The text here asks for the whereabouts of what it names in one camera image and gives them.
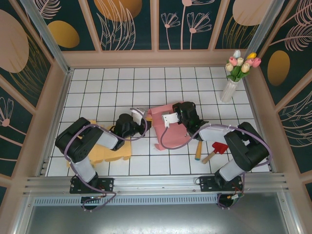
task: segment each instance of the white vase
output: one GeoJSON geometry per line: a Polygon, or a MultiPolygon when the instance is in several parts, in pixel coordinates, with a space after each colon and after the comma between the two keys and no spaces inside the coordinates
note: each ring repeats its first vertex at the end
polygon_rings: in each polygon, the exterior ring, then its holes
{"type": "Polygon", "coordinates": [[[234,82],[231,79],[227,82],[226,86],[221,93],[220,99],[222,102],[227,103],[231,101],[233,94],[238,86],[238,82],[234,82]]]}

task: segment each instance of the pink tulip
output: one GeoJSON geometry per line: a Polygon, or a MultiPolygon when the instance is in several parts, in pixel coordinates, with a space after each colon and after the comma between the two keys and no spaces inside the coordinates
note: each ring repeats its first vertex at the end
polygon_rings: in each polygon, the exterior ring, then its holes
{"type": "Polygon", "coordinates": [[[236,65],[237,65],[237,59],[235,59],[233,56],[230,57],[229,62],[230,62],[233,66],[236,66],[236,65]]]}
{"type": "Polygon", "coordinates": [[[254,63],[254,59],[250,58],[250,59],[246,60],[245,63],[248,63],[251,66],[254,63]]]}
{"type": "Polygon", "coordinates": [[[252,65],[253,65],[253,67],[257,67],[257,66],[260,65],[260,63],[261,63],[261,59],[260,58],[254,58],[252,65]]]}

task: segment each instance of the white tile floor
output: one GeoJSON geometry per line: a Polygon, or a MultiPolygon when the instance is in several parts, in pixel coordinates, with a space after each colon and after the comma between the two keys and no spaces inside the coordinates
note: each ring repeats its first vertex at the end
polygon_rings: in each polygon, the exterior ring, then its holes
{"type": "MultiPolygon", "coordinates": [[[[76,69],[58,134],[79,117],[96,119],[101,125],[111,126],[120,114],[130,114],[132,106],[149,109],[179,101],[194,102],[198,115],[210,123],[237,126],[246,121],[256,129],[243,82],[230,103],[220,101],[226,82],[223,67],[76,69]]],[[[156,143],[155,131],[151,129],[143,139],[132,142],[130,160],[103,162],[96,165],[96,171],[100,176],[209,174],[232,158],[227,151],[202,164],[194,159],[198,143],[195,140],[175,151],[159,151],[154,146],[156,143]]],[[[212,144],[203,144],[202,158],[214,150],[212,144]]],[[[268,171],[267,165],[252,170],[268,171]]],[[[57,148],[51,154],[46,175],[73,175],[57,148]]]]}

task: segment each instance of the tulip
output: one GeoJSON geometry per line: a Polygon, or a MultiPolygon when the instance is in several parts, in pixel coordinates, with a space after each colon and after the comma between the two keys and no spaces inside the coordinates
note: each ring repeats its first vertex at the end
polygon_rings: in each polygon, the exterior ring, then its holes
{"type": "Polygon", "coordinates": [[[246,60],[245,63],[248,63],[251,66],[254,63],[254,59],[250,58],[250,59],[246,60]]]}
{"type": "Polygon", "coordinates": [[[227,63],[227,64],[225,65],[225,69],[228,70],[229,72],[231,72],[231,71],[234,69],[234,67],[233,67],[233,65],[229,62],[229,63],[227,63]]]}
{"type": "Polygon", "coordinates": [[[248,55],[247,59],[254,59],[257,56],[256,53],[252,52],[248,55]]]}
{"type": "Polygon", "coordinates": [[[235,50],[234,54],[233,54],[234,58],[239,58],[240,57],[240,50],[235,50]]]}
{"type": "Polygon", "coordinates": [[[255,58],[255,59],[253,60],[252,66],[253,66],[253,67],[257,67],[257,66],[260,65],[260,63],[261,63],[261,59],[260,59],[260,58],[255,58]]]}
{"type": "Polygon", "coordinates": [[[237,59],[237,65],[238,65],[238,66],[241,66],[241,65],[243,65],[243,63],[244,63],[244,59],[243,59],[242,57],[239,57],[239,58],[237,59]]]}
{"type": "Polygon", "coordinates": [[[243,73],[248,72],[248,71],[249,71],[249,68],[250,68],[249,63],[244,63],[243,66],[242,66],[242,72],[243,72],[243,73]]]}
{"type": "Polygon", "coordinates": [[[234,57],[230,57],[229,62],[233,65],[236,66],[237,65],[237,60],[234,57]]]}

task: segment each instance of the white tulip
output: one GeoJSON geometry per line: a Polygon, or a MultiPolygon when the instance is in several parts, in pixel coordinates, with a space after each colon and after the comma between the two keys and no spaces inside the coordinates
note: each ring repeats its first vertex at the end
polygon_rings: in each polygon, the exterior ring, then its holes
{"type": "Polygon", "coordinates": [[[249,68],[250,68],[250,64],[249,63],[244,63],[243,66],[242,66],[242,72],[243,73],[248,72],[249,68]]]}
{"type": "Polygon", "coordinates": [[[233,57],[236,59],[239,58],[240,57],[240,50],[235,50],[233,57]]]}
{"type": "Polygon", "coordinates": [[[228,70],[229,72],[231,72],[231,71],[234,69],[234,67],[233,67],[233,65],[229,62],[229,63],[227,63],[227,64],[225,65],[225,69],[228,70]]]}
{"type": "Polygon", "coordinates": [[[238,65],[238,66],[241,66],[241,65],[243,65],[243,63],[244,63],[244,59],[243,59],[242,57],[239,57],[239,58],[237,59],[237,65],[238,65]]]}

